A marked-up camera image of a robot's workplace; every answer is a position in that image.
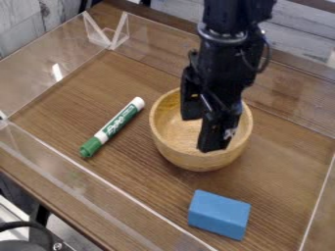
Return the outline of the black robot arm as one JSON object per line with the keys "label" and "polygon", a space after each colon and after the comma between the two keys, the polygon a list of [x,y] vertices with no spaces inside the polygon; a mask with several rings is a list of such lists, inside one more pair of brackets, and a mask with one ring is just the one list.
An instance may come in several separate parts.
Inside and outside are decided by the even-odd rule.
{"label": "black robot arm", "polygon": [[225,149],[243,112],[241,92],[264,72],[271,45],[259,24],[276,0],[204,0],[200,47],[188,52],[180,81],[180,115],[200,120],[197,149]]}

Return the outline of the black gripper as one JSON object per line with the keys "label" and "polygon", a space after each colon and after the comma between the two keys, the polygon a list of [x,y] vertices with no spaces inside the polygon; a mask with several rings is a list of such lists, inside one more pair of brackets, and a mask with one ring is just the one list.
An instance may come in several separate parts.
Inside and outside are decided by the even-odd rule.
{"label": "black gripper", "polygon": [[184,121],[197,120],[202,114],[197,149],[208,153],[227,149],[235,137],[241,92],[267,68],[260,64],[267,38],[259,26],[231,33],[200,23],[197,34],[200,47],[188,53],[181,74],[180,114]]}

